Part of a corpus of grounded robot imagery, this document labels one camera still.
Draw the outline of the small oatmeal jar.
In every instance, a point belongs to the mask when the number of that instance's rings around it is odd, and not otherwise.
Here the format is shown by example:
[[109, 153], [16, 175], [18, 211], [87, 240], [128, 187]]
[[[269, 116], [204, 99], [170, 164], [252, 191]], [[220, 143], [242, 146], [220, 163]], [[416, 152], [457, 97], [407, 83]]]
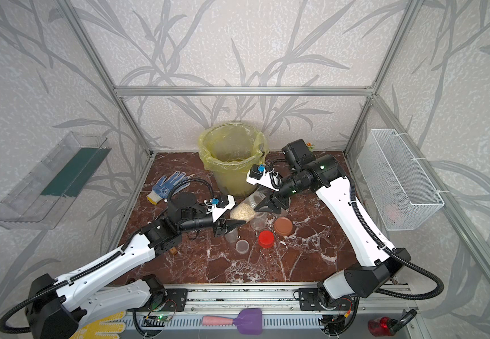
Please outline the small oatmeal jar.
[[234, 229], [232, 230], [231, 232], [227, 233], [225, 235], [225, 239], [227, 240], [227, 242], [229, 242], [230, 244], [234, 244], [236, 243], [238, 240], [239, 240], [239, 233], [238, 233], [238, 229]]

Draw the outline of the glass jar with oatmeal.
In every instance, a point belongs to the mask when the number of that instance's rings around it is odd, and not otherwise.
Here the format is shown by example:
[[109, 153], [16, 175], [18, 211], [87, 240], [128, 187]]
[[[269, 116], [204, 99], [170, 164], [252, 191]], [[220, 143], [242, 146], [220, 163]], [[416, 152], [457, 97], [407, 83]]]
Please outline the glass jar with oatmeal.
[[254, 192], [230, 211], [232, 220], [241, 220], [248, 223], [256, 217], [255, 208], [266, 198], [263, 192]]

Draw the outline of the brown jar lid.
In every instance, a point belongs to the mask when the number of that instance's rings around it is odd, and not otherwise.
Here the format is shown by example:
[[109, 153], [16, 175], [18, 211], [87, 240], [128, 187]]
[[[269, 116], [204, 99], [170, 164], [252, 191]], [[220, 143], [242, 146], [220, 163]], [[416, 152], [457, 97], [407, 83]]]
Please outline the brown jar lid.
[[276, 234], [287, 237], [293, 233], [294, 226], [290, 219], [286, 217], [281, 217], [275, 220], [275, 222], [273, 223], [273, 229]]

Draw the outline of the clear plastic jar lid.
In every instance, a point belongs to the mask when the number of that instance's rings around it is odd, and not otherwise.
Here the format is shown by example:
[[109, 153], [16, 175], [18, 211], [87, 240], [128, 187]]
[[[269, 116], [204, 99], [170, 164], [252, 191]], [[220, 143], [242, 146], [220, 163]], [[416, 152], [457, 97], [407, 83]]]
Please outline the clear plastic jar lid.
[[235, 249], [238, 254], [247, 254], [250, 250], [250, 245], [246, 240], [238, 240], [235, 244]]

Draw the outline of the red jar lid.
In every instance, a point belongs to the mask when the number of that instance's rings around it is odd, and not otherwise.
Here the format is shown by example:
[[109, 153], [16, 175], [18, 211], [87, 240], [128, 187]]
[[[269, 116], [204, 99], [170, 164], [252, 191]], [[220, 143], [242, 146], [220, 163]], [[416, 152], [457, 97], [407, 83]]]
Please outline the red jar lid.
[[259, 233], [258, 243], [262, 248], [269, 249], [273, 247], [275, 240], [274, 234], [269, 230], [264, 230]]

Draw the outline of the brown-lidded oatmeal jar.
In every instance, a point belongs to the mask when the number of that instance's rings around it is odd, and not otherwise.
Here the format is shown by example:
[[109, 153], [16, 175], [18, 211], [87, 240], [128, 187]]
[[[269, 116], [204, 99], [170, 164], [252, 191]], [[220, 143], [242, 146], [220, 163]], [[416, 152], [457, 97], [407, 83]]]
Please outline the brown-lidded oatmeal jar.
[[287, 217], [289, 214], [289, 210], [288, 209], [281, 209], [280, 213], [276, 213], [276, 216], [277, 217]]

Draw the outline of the red-lidded oatmeal jar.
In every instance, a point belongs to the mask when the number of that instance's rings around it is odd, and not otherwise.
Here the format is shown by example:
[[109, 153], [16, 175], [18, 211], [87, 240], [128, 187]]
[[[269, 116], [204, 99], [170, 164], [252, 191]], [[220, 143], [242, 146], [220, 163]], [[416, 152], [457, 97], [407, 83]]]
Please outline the red-lidded oatmeal jar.
[[253, 230], [262, 231], [266, 228], [267, 218], [267, 213], [257, 213], [256, 216], [249, 222], [249, 224]]

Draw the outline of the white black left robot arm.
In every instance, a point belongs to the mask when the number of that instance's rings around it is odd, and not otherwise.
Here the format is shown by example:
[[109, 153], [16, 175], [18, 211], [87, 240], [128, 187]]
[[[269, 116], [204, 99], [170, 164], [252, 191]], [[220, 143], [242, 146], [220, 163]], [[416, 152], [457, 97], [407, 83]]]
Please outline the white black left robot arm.
[[220, 237], [236, 230], [244, 222], [224, 216], [235, 205], [232, 195], [215, 196], [205, 179], [185, 179], [168, 193], [166, 209], [121, 246], [75, 271], [37, 278], [29, 297], [0, 318], [0, 332], [70, 338], [114, 313], [163, 302], [165, 289], [153, 275], [120, 288], [107, 285], [176, 247], [187, 232], [210, 228]]

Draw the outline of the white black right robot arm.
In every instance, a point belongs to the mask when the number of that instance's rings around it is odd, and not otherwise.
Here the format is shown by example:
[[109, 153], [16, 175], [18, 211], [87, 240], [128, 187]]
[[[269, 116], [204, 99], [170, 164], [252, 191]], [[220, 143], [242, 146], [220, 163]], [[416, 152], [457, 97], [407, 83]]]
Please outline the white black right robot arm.
[[[379, 293], [398, 299], [427, 300], [444, 291], [442, 280], [410, 261], [404, 248], [397, 248], [375, 225], [356, 195], [355, 183], [332, 155], [317, 158], [299, 139], [282, 149], [290, 175], [279, 178], [270, 164], [253, 165], [246, 180], [271, 189], [271, 194], [256, 206], [257, 212], [279, 214], [290, 207], [296, 194], [311, 191], [328, 207], [354, 249], [357, 263], [337, 272], [318, 284], [322, 305], [331, 308], [344, 296], [367, 298]], [[421, 294], [404, 294], [383, 288], [402, 268], [429, 278], [433, 290]]]

